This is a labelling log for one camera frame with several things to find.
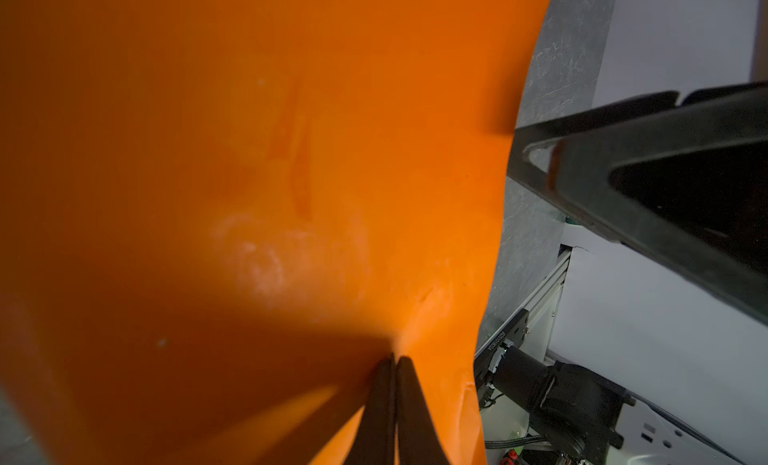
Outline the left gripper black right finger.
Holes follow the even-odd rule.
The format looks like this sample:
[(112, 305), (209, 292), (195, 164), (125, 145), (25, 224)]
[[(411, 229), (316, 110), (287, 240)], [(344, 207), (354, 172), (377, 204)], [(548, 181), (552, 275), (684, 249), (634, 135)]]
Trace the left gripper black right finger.
[(402, 356), (396, 366), (396, 407), (400, 463), (448, 465), (414, 362), (407, 356)]

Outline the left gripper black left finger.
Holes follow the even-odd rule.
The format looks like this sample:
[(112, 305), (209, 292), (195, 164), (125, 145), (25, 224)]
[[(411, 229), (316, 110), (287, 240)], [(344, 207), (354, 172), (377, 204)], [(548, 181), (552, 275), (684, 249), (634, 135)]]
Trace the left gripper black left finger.
[(382, 360), (374, 373), (363, 414), (344, 465), (392, 465), (396, 430), (395, 358)]

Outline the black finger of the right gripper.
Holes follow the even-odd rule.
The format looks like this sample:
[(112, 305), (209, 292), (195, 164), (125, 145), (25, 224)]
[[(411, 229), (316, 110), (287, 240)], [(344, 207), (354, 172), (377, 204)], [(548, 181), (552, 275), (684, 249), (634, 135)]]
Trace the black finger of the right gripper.
[(767, 86), (663, 91), (517, 129), (508, 176), (767, 319)]

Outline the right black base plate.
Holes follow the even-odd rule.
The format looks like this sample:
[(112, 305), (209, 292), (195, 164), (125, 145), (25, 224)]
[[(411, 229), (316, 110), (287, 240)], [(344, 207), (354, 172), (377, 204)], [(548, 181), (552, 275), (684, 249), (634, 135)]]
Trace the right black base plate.
[(474, 357), (473, 370), (475, 374), (488, 369), (491, 359), (500, 346), (523, 344), (528, 328), (529, 311), (525, 308), (518, 310), (490, 339), (481, 347)]

